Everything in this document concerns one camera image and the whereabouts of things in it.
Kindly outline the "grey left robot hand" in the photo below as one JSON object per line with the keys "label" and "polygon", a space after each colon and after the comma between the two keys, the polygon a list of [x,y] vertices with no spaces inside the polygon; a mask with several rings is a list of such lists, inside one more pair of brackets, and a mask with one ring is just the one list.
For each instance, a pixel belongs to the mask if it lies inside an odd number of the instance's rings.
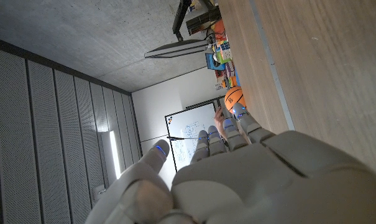
{"label": "grey left robot hand", "polygon": [[170,147],[157,141],[105,191],[87,223],[376,223],[376,173],[297,131],[274,134],[241,104],[222,140],[201,131],[171,186],[159,176]]}

